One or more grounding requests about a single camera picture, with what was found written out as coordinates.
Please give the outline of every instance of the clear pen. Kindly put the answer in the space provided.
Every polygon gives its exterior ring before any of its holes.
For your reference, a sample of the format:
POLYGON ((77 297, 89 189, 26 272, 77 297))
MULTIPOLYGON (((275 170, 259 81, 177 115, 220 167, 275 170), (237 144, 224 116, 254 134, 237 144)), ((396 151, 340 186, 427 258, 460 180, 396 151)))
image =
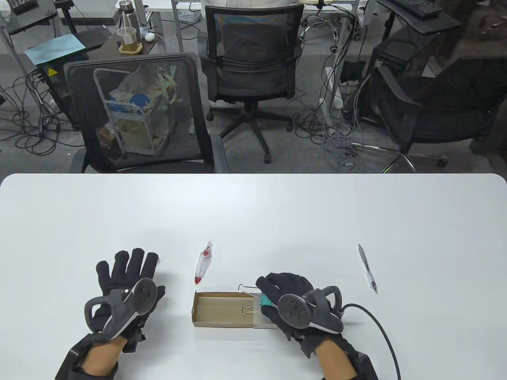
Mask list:
POLYGON ((375 293, 378 293, 377 291, 377 283, 375 282, 375 279, 373 278, 372 271, 370 270, 370 266, 368 265, 368 260, 366 259, 365 250, 361 246, 361 244, 357 245, 359 249, 359 256, 361 256, 361 261, 363 262, 363 265, 365 266, 366 271, 366 277, 368 279, 368 282, 370 283, 370 288, 372 288, 375 293))
POLYGON ((206 270, 211 262, 211 241, 208 242, 206 248, 199 255, 199 261, 197 262, 197 268, 195 269, 195 284, 201 282, 206 270))

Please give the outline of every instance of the keyboard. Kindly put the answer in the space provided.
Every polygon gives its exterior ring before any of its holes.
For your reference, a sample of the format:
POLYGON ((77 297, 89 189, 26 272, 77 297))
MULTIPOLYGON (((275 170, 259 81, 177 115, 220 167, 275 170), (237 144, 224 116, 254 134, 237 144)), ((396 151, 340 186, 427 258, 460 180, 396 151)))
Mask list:
POLYGON ((437 17, 442 8, 427 0, 389 0, 391 3, 402 7, 422 20, 437 17))
POLYGON ((18 16, 39 6, 37 0, 7 0, 7 2, 11 6, 12 13, 18 16))

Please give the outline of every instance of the cardboard box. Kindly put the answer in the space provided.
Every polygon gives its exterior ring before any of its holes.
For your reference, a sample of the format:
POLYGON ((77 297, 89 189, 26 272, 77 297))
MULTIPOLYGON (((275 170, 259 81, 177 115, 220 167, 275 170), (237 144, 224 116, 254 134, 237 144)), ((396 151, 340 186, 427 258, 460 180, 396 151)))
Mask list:
POLYGON ((196 327, 277 328, 262 315, 258 298, 236 292, 195 292, 192 322, 196 327), (253 313, 243 315, 243 306, 253 306, 244 309, 253 313))

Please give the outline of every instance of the black glove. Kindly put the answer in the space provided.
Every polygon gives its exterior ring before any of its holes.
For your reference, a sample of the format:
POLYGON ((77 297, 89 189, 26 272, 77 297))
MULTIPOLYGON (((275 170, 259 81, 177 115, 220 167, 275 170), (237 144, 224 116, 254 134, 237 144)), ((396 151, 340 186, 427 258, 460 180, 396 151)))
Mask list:
MULTIPOLYGON (((278 305, 280 297, 285 294, 303 296, 310 290, 313 290, 312 284, 306 278, 292 273, 270 273, 266 277, 259 277, 256 281, 256 286, 275 305, 278 305)), ((264 316, 268 317, 271 322, 282 330, 287 340, 290 340, 291 337, 294 338, 301 345, 301 351, 308 358, 310 358, 311 353, 315 351, 326 337, 334 341, 348 355, 357 355, 357 351, 347 342, 342 334, 331 334, 314 327, 296 329, 288 325, 278 313, 278 309, 273 306, 262 306, 261 311, 264 316)))
MULTIPOLYGON (((134 248, 132 257, 129 262, 129 254, 127 251, 120 251, 115 255, 115 264, 111 276, 109 276, 109 265, 107 261, 101 261, 97 264, 98 284, 102 289, 103 295, 109 295, 113 289, 128 289, 129 291, 141 278, 153 279, 155 268, 157 266, 158 255, 150 252, 146 255, 144 265, 142 260, 144 258, 144 251, 141 248, 134 248)), ((149 312, 143 316, 136 317, 122 332, 121 336, 127 340, 137 338, 143 335, 140 329, 144 327, 146 319, 157 306, 158 301, 165 294, 165 286, 157 287, 157 299, 149 312)), ((111 316, 111 306, 101 305, 95 312, 92 318, 92 325, 95 332, 102 331, 107 320, 111 316)))

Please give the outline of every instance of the black mesh chair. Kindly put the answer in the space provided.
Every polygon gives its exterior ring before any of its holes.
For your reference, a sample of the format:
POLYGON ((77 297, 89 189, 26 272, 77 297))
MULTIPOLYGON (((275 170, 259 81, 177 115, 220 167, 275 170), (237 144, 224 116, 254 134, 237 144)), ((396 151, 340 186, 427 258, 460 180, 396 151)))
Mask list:
POLYGON ((209 100, 244 102, 244 109, 211 107, 206 118, 213 120, 214 112, 237 116, 220 134, 222 138, 242 123, 250 124, 269 164, 269 147, 256 119, 286 122, 291 131, 292 118, 259 110, 258 102, 294 96, 296 61, 302 53, 298 28, 303 5, 205 9, 208 34, 199 33, 197 43, 209 100))
POLYGON ((480 139, 489 133, 506 94, 507 57, 462 57, 435 78, 394 77, 388 67, 377 67, 370 82, 371 107, 400 150, 352 145, 398 153, 382 173, 399 159, 417 173, 411 157, 438 159, 445 166, 446 156, 410 152, 412 144, 480 139))
POLYGON ((85 149, 71 172, 227 173, 208 135, 190 54, 84 61, 65 67, 85 149))

